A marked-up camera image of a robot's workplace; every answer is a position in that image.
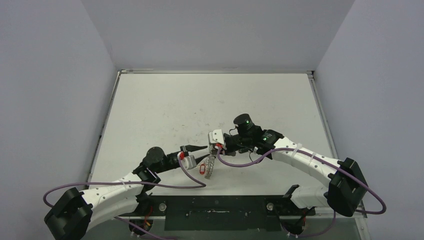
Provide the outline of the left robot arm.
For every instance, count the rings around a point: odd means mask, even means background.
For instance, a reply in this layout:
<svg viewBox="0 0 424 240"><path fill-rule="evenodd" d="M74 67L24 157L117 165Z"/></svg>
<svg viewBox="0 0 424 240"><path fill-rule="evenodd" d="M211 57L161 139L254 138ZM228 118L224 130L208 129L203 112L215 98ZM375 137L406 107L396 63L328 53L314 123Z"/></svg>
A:
<svg viewBox="0 0 424 240"><path fill-rule="evenodd" d="M205 146L183 145L177 152L165 154L162 148L150 148L141 163L114 182L92 182L94 188L79 191L76 184L51 206L44 222L56 240L80 240L88 230L123 214L150 214L154 202L147 194L161 179L158 174L196 167L205 157L192 153Z"/></svg>

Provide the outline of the red tagged key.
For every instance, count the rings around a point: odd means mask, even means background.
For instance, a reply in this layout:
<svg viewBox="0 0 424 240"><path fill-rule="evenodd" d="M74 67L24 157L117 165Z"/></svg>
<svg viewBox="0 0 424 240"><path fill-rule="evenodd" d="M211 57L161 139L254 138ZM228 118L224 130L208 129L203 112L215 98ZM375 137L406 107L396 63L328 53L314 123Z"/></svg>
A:
<svg viewBox="0 0 424 240"><path fill-rule="evenodd" d="M206 165L204 163L202 163L198 168L199 168L199 173L201 175L204 175L206 173Z"/></svg>

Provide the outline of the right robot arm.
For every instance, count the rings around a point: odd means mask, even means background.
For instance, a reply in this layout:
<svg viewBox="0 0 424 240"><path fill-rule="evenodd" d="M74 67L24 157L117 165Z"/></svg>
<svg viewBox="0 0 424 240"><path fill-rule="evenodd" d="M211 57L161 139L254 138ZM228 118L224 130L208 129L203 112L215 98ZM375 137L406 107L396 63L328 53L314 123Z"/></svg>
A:
<svg viewBox="0 0 424 240"><path fill-rule="evenodd" d="M290 165L321 183L321 186L296 186L283 199L282 207L290 215L301 209L326 207L351 217L360 205L368 186L358 163L350 158L339 160L317 154L283 134L255 125L247 113L233 120L237 133L214 133L221 154L230 155L246 149Z"/></svg>

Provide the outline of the metal key organizer disc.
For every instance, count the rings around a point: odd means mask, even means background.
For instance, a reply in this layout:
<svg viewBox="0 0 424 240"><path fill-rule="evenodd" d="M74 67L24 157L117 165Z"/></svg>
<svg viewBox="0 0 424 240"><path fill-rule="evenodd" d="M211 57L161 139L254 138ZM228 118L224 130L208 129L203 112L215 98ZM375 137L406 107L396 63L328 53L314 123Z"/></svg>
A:
<svg viewBox="0 0 424 240"><path fill-rule="evenodd" d="M217 156L215 154L210 154L208 157L205 158L205 161L204 161L204 164L205 164L204 178L205 179L209 180L211 178L214 171L216 158Z"/></svg>

